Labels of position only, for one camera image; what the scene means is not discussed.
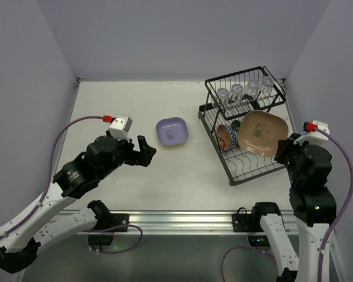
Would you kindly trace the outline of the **purple square panda plate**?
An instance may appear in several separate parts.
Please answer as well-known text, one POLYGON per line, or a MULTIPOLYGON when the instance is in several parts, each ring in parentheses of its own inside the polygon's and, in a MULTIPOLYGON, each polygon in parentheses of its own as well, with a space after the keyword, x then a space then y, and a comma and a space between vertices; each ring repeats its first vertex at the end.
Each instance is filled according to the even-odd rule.
POLYGON ((162 119, 155 128, 160 144, 185 143, 189 139, 187 123, 180 117, 162 119))

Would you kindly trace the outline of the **brown square panda plate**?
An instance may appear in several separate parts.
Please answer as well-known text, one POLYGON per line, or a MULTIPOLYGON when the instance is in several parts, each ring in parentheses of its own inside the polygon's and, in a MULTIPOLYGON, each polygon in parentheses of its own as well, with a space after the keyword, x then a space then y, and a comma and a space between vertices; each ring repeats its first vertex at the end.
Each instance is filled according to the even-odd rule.
POLYGON ((241 121, 238 144, 261 157, 274 157, 279 140, 288 137, 288 125, 282 118, 261 110, 248 112, 241 121))

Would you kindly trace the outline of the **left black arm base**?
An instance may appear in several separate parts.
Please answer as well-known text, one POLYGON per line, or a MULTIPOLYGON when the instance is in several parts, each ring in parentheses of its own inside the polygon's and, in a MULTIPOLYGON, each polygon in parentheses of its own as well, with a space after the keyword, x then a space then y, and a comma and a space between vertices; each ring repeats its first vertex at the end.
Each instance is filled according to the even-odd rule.
MULTIPOLYGON (((111 227, 121 226, 129 223, 129 214, 114 213, 103 220, 98 220, 93 230, 103 230, 111 227)), ((111 231, 109 235, 99 235, 98 233, 89 233, 88 245, 96 249, 103 250, 103 247, 110 246, 114 240, 115 231, 111 231)))

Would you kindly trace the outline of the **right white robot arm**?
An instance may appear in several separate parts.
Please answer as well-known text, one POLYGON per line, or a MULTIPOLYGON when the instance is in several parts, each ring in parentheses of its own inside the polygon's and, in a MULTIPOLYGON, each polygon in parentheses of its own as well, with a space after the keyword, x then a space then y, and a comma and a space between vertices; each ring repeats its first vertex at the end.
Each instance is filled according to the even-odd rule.
POLYGON ((252 221, 270 243, 278 267, 277 281, 329 281, 330 228, 337 204, 326 187, 331 154, 322 147, 326 132, 293 133, 278 142, 275 160, 284 165, 291 183, 289 202, 297 224, 299 249, 294 251, 276 203, 258 202, 252 221))

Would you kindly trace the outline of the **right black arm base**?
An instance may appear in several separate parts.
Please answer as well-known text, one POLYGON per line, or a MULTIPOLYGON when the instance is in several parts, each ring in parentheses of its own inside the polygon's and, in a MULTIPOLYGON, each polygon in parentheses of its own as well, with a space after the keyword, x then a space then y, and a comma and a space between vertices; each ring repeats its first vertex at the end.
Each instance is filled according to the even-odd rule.
POLYGON ((276 203, 256 202, 251 211, 240 207, 236 213, 232 214, 232 228, 235 233, 247 233, 248 243, 252 247, 270 247, 266 235, 256 235, 264 232, 260 226, 261 216, 267 214, 281 215, 281 211, 276 203))

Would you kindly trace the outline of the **yellow square panda plate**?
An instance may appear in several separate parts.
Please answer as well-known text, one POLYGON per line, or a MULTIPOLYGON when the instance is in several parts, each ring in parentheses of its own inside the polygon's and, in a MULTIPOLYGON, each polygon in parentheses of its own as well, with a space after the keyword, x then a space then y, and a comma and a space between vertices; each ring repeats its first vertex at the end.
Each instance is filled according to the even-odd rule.
POLYGON ((161 147, 170 149, 170 148, 175 148, 175 147, 181 147, 181 146, 183 146, 183 145, 184 145, 184 143, 178 143, 178 144, 173 144, 173 145, 170 145, 170 144, 161 144, 161 147))

